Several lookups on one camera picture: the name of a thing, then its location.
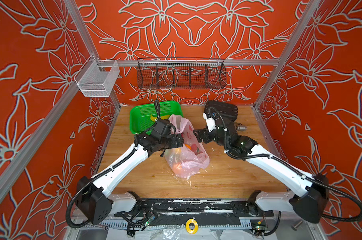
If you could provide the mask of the yellow tape roll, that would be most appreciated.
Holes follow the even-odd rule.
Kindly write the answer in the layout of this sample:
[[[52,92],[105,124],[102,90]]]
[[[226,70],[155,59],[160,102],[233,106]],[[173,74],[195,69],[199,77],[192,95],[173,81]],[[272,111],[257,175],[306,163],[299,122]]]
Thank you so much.
[[[187,233],[189,233],[191,235],[196,234],[199,230],[198,222],[195,219],[187,220],[185,227],[186,227]]]

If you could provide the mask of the pink plastic bag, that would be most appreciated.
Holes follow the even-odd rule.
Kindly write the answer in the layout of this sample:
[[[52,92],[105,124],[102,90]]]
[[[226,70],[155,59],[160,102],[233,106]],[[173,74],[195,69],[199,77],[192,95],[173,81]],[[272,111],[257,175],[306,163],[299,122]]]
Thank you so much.
[[[188,180],[208,167],[210,157],[194,135],[190,120],[180,115],[171,115],[169,120],[176,127],[176,133],[182,135],[184,144],[180,148],[166,150],[164,157],[177,177]]]

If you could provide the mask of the black plastic case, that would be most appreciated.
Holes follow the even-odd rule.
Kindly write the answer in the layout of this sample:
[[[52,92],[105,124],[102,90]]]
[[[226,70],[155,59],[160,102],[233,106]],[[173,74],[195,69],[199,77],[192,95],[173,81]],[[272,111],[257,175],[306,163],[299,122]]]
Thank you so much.
[[[217,109],[222,117],[228,118],[231,121],[236,121],[238,118],[238,107],[236,105],[209,100],[204,108],[204,113],[207,116],[209,116],[209,108]]]

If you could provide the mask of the white mesh wall basket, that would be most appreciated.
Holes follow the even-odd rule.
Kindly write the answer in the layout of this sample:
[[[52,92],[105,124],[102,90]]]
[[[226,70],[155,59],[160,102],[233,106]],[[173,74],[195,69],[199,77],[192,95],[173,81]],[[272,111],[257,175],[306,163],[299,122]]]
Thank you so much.
[[[100,61],[90,56],[74,80],[85,97],[109,97],[119,75],[117,61]]]

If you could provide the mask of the green plastic basket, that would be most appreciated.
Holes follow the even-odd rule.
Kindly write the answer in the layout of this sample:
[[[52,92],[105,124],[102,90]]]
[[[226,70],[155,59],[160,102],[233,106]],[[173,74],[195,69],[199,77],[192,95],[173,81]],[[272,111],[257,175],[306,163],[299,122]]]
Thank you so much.
[[[133,135],[142,133],[155,123],[150,120],[150,115],[158,115],[154,104],[140,105],[131,109],[130,131]],[[183,117],[181,105],[176,101],[160,102],[161,119],[169,119],[171,115]]]

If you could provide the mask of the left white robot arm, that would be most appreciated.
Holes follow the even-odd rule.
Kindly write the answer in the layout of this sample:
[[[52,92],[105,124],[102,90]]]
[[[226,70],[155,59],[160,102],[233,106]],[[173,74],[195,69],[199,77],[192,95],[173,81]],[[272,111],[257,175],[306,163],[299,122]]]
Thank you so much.
[[[176,149],[183,145],[184,139],[181,134],[172,134],[161,137],[159,140],[146,133],[134,135],[134,143],[111,165],[90,179],[82,177],[77,182],[76,193],[70,200],[65,213],[67,225],[72,229],[79,229],[89,223],[92,225],[101,223],[117,205],[109,199],[109,196],[130,171],[155,152]],[[80,224],[74,223],[71,219],[74,205],[87,218]]]

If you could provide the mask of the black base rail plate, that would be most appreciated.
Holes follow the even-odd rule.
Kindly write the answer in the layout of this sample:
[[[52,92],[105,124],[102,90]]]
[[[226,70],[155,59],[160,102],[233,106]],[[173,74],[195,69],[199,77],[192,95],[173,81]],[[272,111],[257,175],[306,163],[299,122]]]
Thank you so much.
[[[145,198],[137,201],[133,209],[123,211],[125,215],[132,216],[140,210],[147,210],[151,214],[234,214],[236,217],[273,217],[274,212],[257,210],[252,214],[246,199],[167,199]]]

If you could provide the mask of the yellow banana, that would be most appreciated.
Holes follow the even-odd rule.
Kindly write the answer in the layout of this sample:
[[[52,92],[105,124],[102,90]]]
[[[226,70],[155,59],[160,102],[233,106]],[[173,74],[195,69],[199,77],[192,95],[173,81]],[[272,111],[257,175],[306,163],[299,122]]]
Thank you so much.
[[[158,116],[153,116],[153,115],[150,115],[150,120],[152,122],[156,122],[158,120]]]

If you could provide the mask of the metal drill chuck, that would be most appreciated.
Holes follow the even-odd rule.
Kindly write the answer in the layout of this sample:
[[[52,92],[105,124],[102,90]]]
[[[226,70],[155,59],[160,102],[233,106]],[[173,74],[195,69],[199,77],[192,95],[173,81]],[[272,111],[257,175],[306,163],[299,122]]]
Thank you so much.
[[[245,125],[237,125],[237,131],[244,132],[247,130],[247,126]]]

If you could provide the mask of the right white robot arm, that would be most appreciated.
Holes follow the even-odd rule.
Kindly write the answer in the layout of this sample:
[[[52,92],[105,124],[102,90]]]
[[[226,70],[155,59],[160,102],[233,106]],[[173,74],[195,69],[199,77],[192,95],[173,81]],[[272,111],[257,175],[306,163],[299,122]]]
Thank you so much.
[[[254,195],[253,206],[262,211],[296,213],[303,220],[317,224],[321,218],[341,222],[362,220],[362,202],[355,197],[328,184],[322,174],[313,175],[283,161],[266,150],[257,141],[238,135],[234,122],[218,113],[204,113],[206,127],[194,130],[199,142],[215,142],[224,147],[224,153],[235,160],[242,160],[264,170],[281,183],[288,191],[285,193],[266,193],[258,191]],[[329,193],[334,192],[353,201],[360,209],[354,217],[336,217],[325,214]]]

